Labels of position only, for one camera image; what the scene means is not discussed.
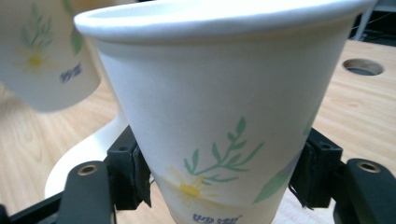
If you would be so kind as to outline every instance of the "paper cup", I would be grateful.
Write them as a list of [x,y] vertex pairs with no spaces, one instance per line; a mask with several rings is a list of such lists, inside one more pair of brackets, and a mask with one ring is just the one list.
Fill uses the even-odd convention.
[[373,1],[159,1],[80,14],[170,213],[270,223]]
[[89,2],[0,1],[0,81],[38,111],[76,104],[100,83],[73,17],[110,1]]

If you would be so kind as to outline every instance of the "table surface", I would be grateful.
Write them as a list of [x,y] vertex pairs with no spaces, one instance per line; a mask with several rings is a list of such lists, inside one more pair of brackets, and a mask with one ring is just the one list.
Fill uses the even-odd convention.
[[[385,72],[352,74],[342,62],[353,58],[380,63]],[[57,160],[117,113],[105,81],[81,103],[46,114],[0,84],[0,203],[8,213],[43,200]],[[343,161],[376,161],[396,175],[396,48],[347,41],[314,127],[344,149]],[[142,204],[136,211],[119,212],[119,223],[174,223],[155,183],[151,198],[152,208]],[[333,223],[332,209],[303,209],[287,191],[274,223]]]

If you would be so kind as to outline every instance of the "yellow flower print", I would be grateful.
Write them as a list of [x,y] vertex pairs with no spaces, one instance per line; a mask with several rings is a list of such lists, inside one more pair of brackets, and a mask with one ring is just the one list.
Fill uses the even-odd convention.
[[50,61],[50,57],[44,50],[39,50],[38,48],[18,48],[16,51],[20,59],[15,65],[22,68],[23,73],[40,77],[46,73],[55,72],[57,66]]
[[218,194],[213,193],[219,186],[205,185],[204,176],[193,176],[186,173],[185,178],[177,169],[168,168],[171,176],[163,177],[167,187],[170,191],[175,193],[181,199],[184,205],[190,207],[193,204],[201,205],[207,211],[212,209],[222,209],[224,205],[215,202],[213,199],[219,197]]

